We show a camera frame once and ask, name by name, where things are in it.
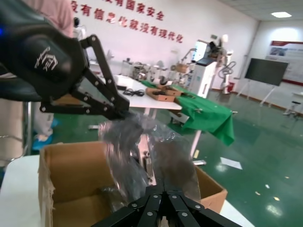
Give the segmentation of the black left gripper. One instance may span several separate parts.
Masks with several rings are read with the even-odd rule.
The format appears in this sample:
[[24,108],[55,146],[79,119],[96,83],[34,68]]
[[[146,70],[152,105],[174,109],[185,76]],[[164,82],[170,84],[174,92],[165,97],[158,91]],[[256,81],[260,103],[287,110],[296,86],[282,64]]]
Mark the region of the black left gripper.
[[[84,50],[91,47],[104,81],[87,67]],[[58,31],[21,0],[0,2],[0,62],[34,87],[42,100],[56,100],[76,90],[84,76],[106,101],[118,94],[100,40],[91,35],[80,42]],[[125,98],[125,116],[130,102]]]

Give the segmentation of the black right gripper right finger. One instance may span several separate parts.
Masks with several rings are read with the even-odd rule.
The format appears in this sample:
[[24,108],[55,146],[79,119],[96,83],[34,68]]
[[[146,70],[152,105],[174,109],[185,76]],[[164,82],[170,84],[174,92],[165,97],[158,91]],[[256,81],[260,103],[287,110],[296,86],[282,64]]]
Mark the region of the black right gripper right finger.
[[187,198],[181,191],[163,192],[163,216],[169,227],[237,227],[238,224]]

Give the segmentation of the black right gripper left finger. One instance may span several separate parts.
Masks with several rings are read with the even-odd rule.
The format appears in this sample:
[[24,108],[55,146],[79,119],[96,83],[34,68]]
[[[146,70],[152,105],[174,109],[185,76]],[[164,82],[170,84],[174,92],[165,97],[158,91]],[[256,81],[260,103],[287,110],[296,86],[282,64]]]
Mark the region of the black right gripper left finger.
[[146,187],[145,195],[119,209],[93,227],[160,227],[163,187]]

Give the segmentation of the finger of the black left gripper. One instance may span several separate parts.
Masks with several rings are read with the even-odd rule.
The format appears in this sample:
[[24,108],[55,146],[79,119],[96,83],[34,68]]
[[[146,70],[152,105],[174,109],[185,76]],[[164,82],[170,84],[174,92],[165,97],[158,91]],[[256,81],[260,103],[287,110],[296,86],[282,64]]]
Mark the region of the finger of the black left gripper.
[[109,101],[95,99],[87,92],[75,90],[55,101],[42,101],[40,111],[54,114],[101,115],[109,120],[125,118],[125,97],[111,95]]

